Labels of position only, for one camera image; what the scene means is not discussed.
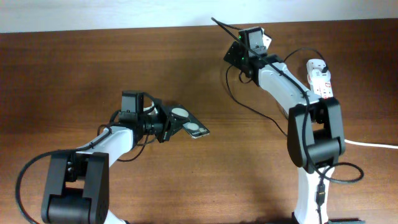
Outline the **black smartphone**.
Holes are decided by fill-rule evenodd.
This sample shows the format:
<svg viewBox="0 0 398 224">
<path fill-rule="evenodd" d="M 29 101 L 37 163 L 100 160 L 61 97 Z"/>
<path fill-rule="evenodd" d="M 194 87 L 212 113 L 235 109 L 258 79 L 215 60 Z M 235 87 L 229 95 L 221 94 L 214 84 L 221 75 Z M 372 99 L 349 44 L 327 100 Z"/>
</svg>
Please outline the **black smartphone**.
<svg viewBox="0 0 398 224">
<path fill-rule="evenodd" d="M 182 105 L 173 106 L 171 115 L 193 139 L 209 135 L 210 130 Z"/>
</svg>

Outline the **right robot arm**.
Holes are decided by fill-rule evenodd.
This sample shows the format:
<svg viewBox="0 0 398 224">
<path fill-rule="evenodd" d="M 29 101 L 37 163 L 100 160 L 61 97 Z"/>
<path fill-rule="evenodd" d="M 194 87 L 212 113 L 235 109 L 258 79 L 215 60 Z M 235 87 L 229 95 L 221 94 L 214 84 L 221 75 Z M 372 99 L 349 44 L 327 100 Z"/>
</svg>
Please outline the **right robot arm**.
<svg viewBox="0 0 398 224">
<path fill-rule="evenodd" d="M 271 38 L 260 27 L 239 29 L 224 60 L 271 94 L 287 114 L 287 150 L 298 169 L 294 223 L 329 223 L 327 197 L 339 157 L 345 152 L 341 106 L 307 88 L 284 60 L 268 54 Z"/>
</svg>

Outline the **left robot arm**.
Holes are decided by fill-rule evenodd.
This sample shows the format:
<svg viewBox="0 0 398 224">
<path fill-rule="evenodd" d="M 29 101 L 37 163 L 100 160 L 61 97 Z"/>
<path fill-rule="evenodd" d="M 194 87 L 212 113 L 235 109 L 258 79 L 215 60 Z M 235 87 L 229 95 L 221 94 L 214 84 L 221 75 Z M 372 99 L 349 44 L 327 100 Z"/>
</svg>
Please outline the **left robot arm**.
<svg viewBox="0 0 398 224">
<path fill-rule="evenodd" d="M 41 208 L 44 223 L 124 223 L 109 209 L 109 169 L 149 136 L 165 142 L 189 125 L 200 128 L 181 105 L 165 106 L 143 91 L 124 90 L 121 108 L 82 147 L 50 158 Z"/>
</svg>

